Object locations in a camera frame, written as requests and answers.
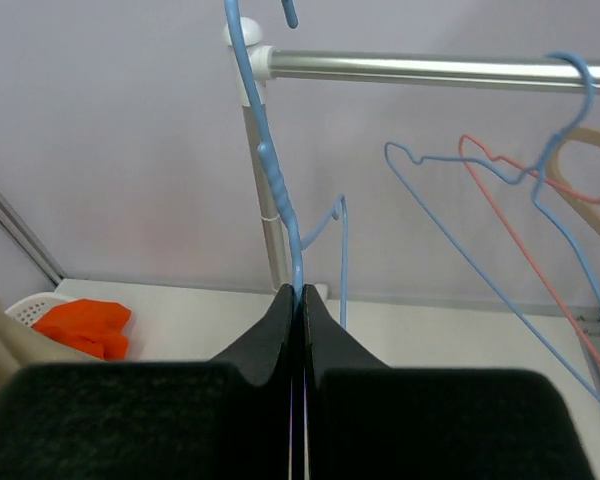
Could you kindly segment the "orange t-shirt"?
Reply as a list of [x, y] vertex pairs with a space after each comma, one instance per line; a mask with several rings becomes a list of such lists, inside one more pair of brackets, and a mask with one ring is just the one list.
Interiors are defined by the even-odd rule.
[[53, 307], [33, 329], [51, 340], [105, 361], [124, 360], [124, 329], [132, 312], [115, 302], [79, 299]]

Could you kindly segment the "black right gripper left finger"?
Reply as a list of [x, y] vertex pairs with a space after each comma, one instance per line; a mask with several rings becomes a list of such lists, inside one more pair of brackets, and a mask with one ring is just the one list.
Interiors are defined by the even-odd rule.
[[52, 362], [0, 388], [0, 479], [285, 479], [293, 290], [202, 362]]

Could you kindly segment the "beige t-shirt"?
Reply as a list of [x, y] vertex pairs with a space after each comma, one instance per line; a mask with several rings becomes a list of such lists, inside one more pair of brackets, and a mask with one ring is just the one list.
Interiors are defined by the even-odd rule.
[[0, 388], [24, 367], [51, 362], [96, 362], [98, 358], [57, 343], [7, 315], [0, 304]]

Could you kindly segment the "beige plastic hanger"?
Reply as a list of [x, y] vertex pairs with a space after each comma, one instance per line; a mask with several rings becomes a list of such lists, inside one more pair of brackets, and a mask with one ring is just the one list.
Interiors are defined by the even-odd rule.
[[547, 163], [548, 182], [600, 237], [600, 130], [579, 127]]

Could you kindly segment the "pink wire hanger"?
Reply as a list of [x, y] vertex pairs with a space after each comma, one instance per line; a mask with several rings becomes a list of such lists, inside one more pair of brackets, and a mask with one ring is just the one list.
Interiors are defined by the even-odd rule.
[[[463, 160], [469, 158], [469, 153], [474, 153], [476, 157], [484, 158], [489, 164], [511, 167], [515, 173], [518, 173], [524, 168], [524, 164], [520, 161], [504, 154], [495, 153], [483, 141], [469, 133], [463, 133], [460, 136], [457, 149], [459, 156]], [[488, 201], [494, 213], [501, 221], [512, 241], [520, 250], [530, 268], [534, 271], [544, 290], [549, 294], [551, 300], [557, 306], [560, 316], [564, 317], [570, 323], [571, 327], [576, 333], [576, 336], [583, 344], [585, 352], [590, 355], [593, 360], [593, 364], [600, 371], [600, 352], [594, 347], [594, 344], [586, 335], [585, 330], [577, 321], [574, 310], [567, 305], [559, 291], [549, 279], [548, 274], [543, 270], [541, 263], [535, 255], [533, 249], [526, 242], [526, 235], [519, 229], [521, 223], [519, 221], [514, 221], [511, 218], [513, 208], [506, 209], [501, 205], [496, 195], [492, 193], [486, 186], [486, 181], [483, 180], [482, 176], [477, 173], [477, 165], [470, 164], [469, 162], [464, 162], [463, 165], [468, 170], [471, 178], [474, 180], [481, 193], [485, 196], [485, 199]]]

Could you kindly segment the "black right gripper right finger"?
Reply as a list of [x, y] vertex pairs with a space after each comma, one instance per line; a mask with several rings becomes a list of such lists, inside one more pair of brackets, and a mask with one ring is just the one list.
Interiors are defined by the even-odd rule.
[[550, 381], [520, 369], [396, 368], [302, 294], [313, 479], [590, 479]]

